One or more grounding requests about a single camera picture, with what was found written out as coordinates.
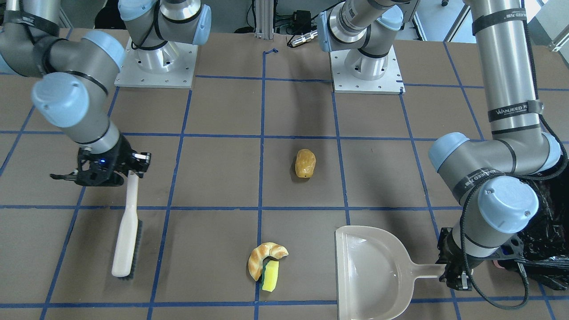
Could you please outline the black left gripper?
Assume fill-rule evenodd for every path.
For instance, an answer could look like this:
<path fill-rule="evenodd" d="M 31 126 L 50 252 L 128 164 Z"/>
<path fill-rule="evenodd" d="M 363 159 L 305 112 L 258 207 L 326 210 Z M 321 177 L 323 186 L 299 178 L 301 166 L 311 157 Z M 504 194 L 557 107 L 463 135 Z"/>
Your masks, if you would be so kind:
<path fill-rule="evenodd" d="M 441 228 L 437 249 L 439 249 L 437 264 L 445 265 L 445 270 L 439 277 L 439 281 L 453 290 L 471 291 L 472 282 L 467 275 L 463 251 L 454 241 L 453 228 Z"/>

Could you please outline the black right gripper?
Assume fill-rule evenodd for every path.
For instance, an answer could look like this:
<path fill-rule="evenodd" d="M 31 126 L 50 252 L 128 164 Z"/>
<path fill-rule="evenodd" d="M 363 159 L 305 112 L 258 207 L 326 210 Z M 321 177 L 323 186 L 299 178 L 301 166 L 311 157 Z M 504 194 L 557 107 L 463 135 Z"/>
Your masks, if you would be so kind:
<path fill-rule="evenodd" d="M 94 154 L 85 148 L 80 148 L 77 155 L 78 173 L 49 174 L 53 180 L 76 182 L 80 186 L 121 186 L 124 178 L 134 172 L 138 178 L 143 178 L 151 163 L 150 152 L 133 152 L 130 143 L 124 135 L 119 135 L 118 142 L 110 150 Z"/>

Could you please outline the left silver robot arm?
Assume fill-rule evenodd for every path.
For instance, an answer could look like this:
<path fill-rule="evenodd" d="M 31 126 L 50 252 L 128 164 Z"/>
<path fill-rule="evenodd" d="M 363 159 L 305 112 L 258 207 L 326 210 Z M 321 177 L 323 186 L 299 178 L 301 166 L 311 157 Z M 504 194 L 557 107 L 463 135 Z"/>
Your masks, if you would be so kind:
<path fill-rule="evenodd" d="M 560 164 L 566 152 L 553 132 L 544 132 L 543 103 L 519 0 L 466 0 L 481 59 L 492 139 L 473 141 L 462 133 L 436 140 L 429 160 L 445 181 L 464 217 L 444 228 L 438 241 L 441 282 L 471 290 L 472 269 L 522 231 L 539 208 L 528 183 Z"/>

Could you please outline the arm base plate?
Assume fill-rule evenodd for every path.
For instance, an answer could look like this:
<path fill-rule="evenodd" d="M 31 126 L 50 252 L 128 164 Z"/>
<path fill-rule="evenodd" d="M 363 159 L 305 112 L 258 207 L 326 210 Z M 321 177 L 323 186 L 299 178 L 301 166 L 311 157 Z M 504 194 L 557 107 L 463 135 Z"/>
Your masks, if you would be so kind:
<path fill-rule="evenodd" d="M 128 40 L 125 59 L 114 85 L 130 88 L 191 89 L 199 46 L 168 42 L 154 51 L 132 49 Z"/>
<path fill-rule="evenodd" d="M 406 93 L 394 47 L 374 59 L 358 49 L 330 52 L 330 67 L 336 93 L 402 95 Z"/>

